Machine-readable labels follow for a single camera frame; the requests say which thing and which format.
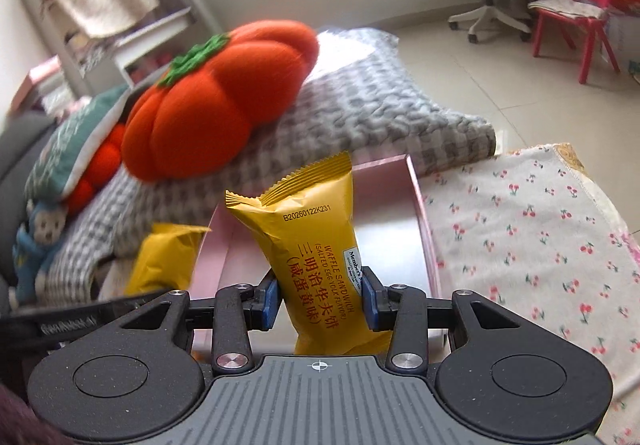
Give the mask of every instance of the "pillow with white trim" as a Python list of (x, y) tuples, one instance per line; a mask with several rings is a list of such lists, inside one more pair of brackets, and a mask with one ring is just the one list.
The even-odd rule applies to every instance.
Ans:
[(27, 179), (27, 199), (60, 202), (73, 192), (120, 119), (127, 89), (120, 85), (101, 93), (55, 130)]

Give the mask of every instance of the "orange pumpkin cushion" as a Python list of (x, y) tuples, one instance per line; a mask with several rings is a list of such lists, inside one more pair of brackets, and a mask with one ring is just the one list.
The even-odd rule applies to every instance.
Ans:
[(124, 164), (149, 182), (222, 168), (296, 100), (318, 51), (316, 32), (295, 21), (254, 22), (195, 46), (133, 107)]
[(75, 216), (89, 205), (95, 195), (109, 183), (121, 163), (120, 148), (125, 127), (116, 124), (92, 157), (80, 181), (65, 199), (69, 215)]

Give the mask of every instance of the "pink plastic chair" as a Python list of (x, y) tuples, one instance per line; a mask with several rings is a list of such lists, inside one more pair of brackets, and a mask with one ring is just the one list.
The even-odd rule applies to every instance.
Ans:
[[(609, 6), (609, 0), (589, 0), (591, 3), (599, 6), (600, 8), (607, 9)], [(540, 17), (538, 19), (538, 27), (536, 29), (536, 36), (534, 38), (533, 43), (533, 57), (537, 57), (540, 54), (540, 44), (542, 43), (542, 32), (545, 27), (545, 21), (547, 18), (556, 19), (559, 21), (560, 31), (562, 32), (562, 37), (569, 45), (569, 48), (575, 50), (574, 40), (569, 35), (569, 32), (564, 27), (564, 23), (576, 24), (582, 28), (585, 28), (587, 31), (587, 40), (584, 44), (584, 54), (582, 56), (582, 67), (580, 69), (580, 78), (578, 81), (580, 84), (584, 84), (587, 82), (587, 77), (589, 75), (589, 68), (591, 67), (591, 57), (593, 56), (593, 48), (595, 46), (596, 34), (600, 37), (602, 44), (604, 45), (607, 53), (609, 54), (609, 60), (611, 61), (611, 65), (616, 73), (620, 73), (620, 68), (618, 67), (618, 61), (616, 61), (616, 56), (611, 49), (611, 45), (609, 44), (609, 39), (607, 39), (607, 35), (604, 33), (604, 25), (607, 22), (607, 17), (603, 17), (601, 19), (594, 18), (570, 18), (564, 16), (562, 14), (557, 14), (555, 12), (551, 12), (549, 10), (539, 10)]]

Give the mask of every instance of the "open box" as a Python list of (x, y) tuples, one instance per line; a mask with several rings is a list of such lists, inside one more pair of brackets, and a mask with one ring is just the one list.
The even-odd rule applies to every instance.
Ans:
[[(353, 168), (353, 223), (362, 264), (382, 284), (407, 284), (439, 297), (437, 264), (422, 194), (409, 156)], [(258, 284), (270, 266), (251, 232), (218, 205), (193, 272), (191, 298), (215, 297), (218, 289)], [(269, 332), (250, 332), (254, 355), (292, 354), (298, 334), (284, 306)], [(430, 348), (442, 348), (441, 330), (430, 330)], [(193, 349), (210, 352), (211, 330), (196, 331)]]

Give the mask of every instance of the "cherry print fabric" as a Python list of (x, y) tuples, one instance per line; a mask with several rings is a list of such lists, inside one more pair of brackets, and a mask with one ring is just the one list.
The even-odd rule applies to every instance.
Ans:
[(442, 291), (472, 289), (597, 356), (614, 380), (598, 437), (640, 442), (640, 249), (602, 191), (554, 146), (420, 186)]

